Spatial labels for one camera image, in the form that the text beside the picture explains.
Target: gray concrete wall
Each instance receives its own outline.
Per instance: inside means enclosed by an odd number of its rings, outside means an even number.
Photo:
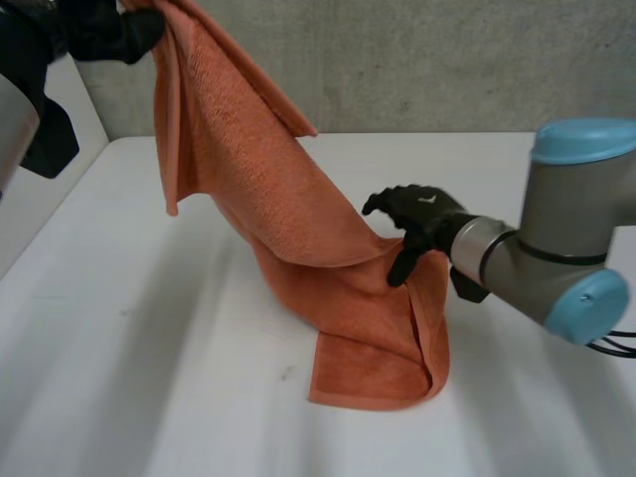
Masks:
[[[636,115],[636,0],[200,0],[322,131],[517,131]],[[110,138],[152,61],[81,65]]]

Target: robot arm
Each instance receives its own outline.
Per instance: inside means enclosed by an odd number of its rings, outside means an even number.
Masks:
[[[597,348],[629,301],[625,279],[605,261],[616,227],[636,225],[636,121],[548,124],[531,158],[518,230],[472,216],[431,187],[387,189],[363,213],[380,210],[406,230],[390,285],[401,285],[422,253],[440,250],[461,298],[493,293],[551,333]]]
[[[119,15],[115,0],[0,0],[0,198],[18,165],[56,177],[79,152],[71,121],[46,98],[48,65],[137,62],[159,41],[154,10]]]

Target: orange towel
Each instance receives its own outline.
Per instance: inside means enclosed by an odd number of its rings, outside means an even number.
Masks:
[[[271,79],[194,1],[125,3],[167,22],[154,59],[168,213],[212,196],[278,299],[321,331],[310,399],[378,410],[437,394],[449,369],[446,259],[429,253],[389,288],[400,241],[374,234],[298,144],[316,129]]]

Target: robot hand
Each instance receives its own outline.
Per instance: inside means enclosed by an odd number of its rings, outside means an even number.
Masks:
[[[132,65],[159,42],[161,13],[141,9],[119,15],[115,0],[60,0],[69,53],[81,62],[117,60]]]
[[[457,214],[466,214],[464,208],[441,189],[417,185],[387,188],[372,195],[362,213],[367,216],[375,210],[388,214],[398,229],[406,231],[403,249],[387,277],[390,286],[404,284],[419,257],[439,248],[436,236],[445,221]]]

